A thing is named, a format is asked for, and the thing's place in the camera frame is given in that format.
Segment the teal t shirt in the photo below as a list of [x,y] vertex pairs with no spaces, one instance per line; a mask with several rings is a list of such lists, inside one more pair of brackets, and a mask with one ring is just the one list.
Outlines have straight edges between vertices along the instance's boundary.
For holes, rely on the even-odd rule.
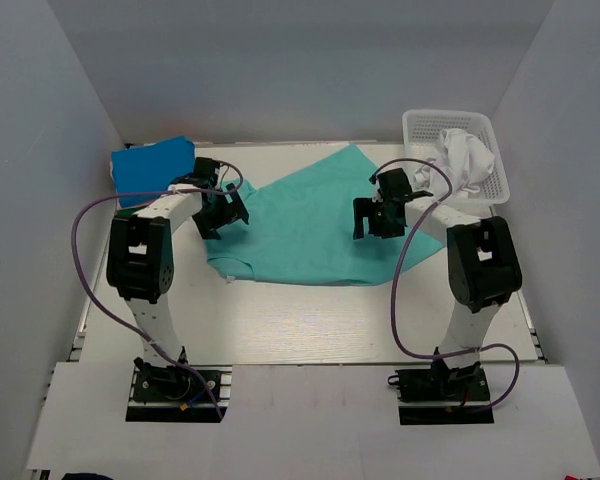
[[207,262],[223,277],[297,285],[380,285],[395,269],[408,270],[442,249],[418,232],[353,238],[354,199],[370,197],[375,164],[356,146],[261,188],[243,182],[249,221],[220,230],[205,243]]

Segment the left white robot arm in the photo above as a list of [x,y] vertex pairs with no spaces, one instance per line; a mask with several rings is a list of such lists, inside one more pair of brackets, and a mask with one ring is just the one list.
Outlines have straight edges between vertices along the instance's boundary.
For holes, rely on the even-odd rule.
[[219,240],[219,230],[249,222],[239,186],[221,185],[220,170],[230,164],[198,157],[193,170],[176,178],[166,192],[111,223],[106,279],[130,309],[143,342],[142,365],[162,368],[157,387],[179,399],[191,387],[186,348],[175,332],[168,292],[175,276],[174,233],[191,220],[203,240]]

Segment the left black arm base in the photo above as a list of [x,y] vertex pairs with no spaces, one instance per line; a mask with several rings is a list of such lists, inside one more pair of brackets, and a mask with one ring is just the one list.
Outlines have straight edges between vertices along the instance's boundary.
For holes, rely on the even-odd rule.
[[232,370],[230,367],[202,368],[203,381],[193,373],[174,366],[156,367],[140,357],[134,370],[125,421],[131,423],[215,424],[229,406]]

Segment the white t shirt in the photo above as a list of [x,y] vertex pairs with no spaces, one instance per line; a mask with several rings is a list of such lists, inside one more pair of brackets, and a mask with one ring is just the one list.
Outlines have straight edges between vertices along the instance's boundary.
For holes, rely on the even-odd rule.
[[493,173],[495,155],[475,135],[450,128],[439,132],[427,162],[445,173],[455,196],[470,198],[480,193],[481,183]]

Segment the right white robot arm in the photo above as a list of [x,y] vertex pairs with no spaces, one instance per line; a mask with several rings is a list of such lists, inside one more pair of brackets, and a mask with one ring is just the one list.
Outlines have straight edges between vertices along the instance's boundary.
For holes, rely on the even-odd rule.
[[445,246],[455,299],[451,320],[433,354],[411,356],[442,362],[431,374],[432,388],[443,398],[455,398],[466,389],[467,374],[480,363],[494,316],[522,285],[508,224],[500,216],[481,219],[447,205],[449,193],[438,199],[430,192],[413,190],[400,168],[378,170],[369,182],[377,187],[376,195],[353,200],[355,240],[366,234],[382,239],[405,235],[399,262],[418,232]]

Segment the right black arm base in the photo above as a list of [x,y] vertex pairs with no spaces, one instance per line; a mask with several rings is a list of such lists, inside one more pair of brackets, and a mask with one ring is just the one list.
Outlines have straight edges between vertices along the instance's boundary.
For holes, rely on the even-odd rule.
[[401,426],[494,423],[491,395],[482,368],[471,378],[443,382],[431,369],[396,370],[387,378],[396,390]]

